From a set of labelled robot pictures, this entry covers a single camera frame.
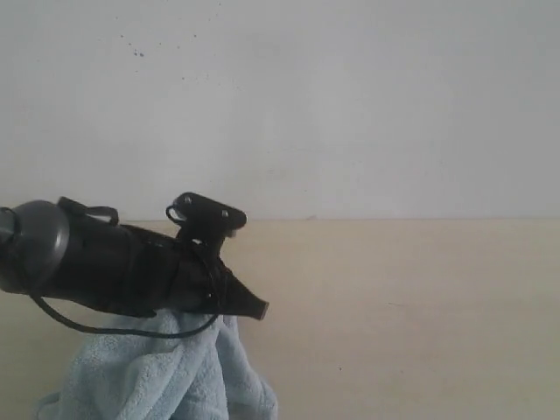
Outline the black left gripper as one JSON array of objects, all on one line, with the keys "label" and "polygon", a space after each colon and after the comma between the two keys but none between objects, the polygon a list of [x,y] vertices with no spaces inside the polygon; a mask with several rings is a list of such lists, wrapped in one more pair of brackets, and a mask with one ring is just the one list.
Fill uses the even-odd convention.
[{"label": "black left gripper", "polygon": [[263,320],[268,303],[235,275],[221,296],[218,272],[210,269],[196,244],[141,227],[130,227],[132,266],[127,300],[148,313],[163,309],[195,314],[223,314]]}]

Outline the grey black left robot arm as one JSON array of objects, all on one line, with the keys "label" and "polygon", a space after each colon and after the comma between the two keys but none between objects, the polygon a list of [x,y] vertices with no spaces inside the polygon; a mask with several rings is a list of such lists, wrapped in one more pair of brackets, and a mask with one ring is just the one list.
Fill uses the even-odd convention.
[{"label": "grey black left robot arm", "polygon": [[175,236],[122,224],[108,206],[61,198],[1,212],[1,288],[151,318],[161,310],[263,319],[267,303],[221,259],[246,214],[186,192],[168,207]]}]

